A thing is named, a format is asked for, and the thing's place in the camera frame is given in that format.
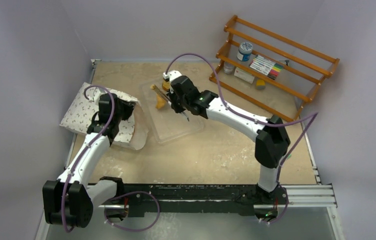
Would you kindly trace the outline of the fake croissant tan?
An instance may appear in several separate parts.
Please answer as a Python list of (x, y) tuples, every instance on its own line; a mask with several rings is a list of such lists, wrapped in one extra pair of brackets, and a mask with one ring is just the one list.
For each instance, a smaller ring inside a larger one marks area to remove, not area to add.
[(156, 105), (155, 105), (155, 108), (157, 110), (160, 110), (162, 108), (164, 108), (166, 105), (167, 105), (167, 101), (161, 97), (159, 94), (156, 94)]

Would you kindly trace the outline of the metal tongs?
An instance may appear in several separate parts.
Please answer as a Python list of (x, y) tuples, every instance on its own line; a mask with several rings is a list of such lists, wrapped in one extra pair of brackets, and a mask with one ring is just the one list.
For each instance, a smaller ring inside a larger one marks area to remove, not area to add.
[(153, 90), (156, 94), (160, 95), (162, 98), (164, 98), (169, 106), (172, 106), (171, 100), (168, 98), (168, 96), (164, 92), (162, 92), (155, 84), (152, 84), (150, 86), (150, 89)]

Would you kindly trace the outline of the fake bread slice brown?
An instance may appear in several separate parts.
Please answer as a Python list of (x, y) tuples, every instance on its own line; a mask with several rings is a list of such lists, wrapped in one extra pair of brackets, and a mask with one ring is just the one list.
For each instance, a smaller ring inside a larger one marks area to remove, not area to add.
[(161, 83), (161, 88), (165, 91), (168, 92), (170, 90), (170, 82), (163, 80)]

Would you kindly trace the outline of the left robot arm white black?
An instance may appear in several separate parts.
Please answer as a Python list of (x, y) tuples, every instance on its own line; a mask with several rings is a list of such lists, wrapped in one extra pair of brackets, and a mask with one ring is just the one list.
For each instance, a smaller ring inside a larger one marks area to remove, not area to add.
[(62, 225), (69, 233), (74, 228), (85, 228), (94, 209), (107, 200), (114, 205), (124, 201), (121, 178), (104, 176), (91, 188), (88, 183), (100, 158), (118, 135), (119, 124), (132, 116), (135, 106), (135, 101), (125, 101), (114, 93), (99, 97), (98, 111), (92, 116), (83, 147), (56, 180), (48, 180), (42, 187), (48, 224)]

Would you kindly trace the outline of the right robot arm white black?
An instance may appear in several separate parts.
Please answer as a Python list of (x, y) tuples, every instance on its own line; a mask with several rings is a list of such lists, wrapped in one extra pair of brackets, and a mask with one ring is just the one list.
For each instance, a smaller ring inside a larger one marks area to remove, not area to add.
[(254, 157), (261, 165), (256, 196), (264, 204), (276, 198), (280, 161), (287, 154), (291, 144), (282, 119), (255, 115), (223, 102), (216, 93), (200, 92), (193, 82), (179, 71), (163, 74), (169, 83), (166, 93), (170, 106), (176, 113), (190, 112), (194, 116), (225, 124), (247, 136), (255, 144)]

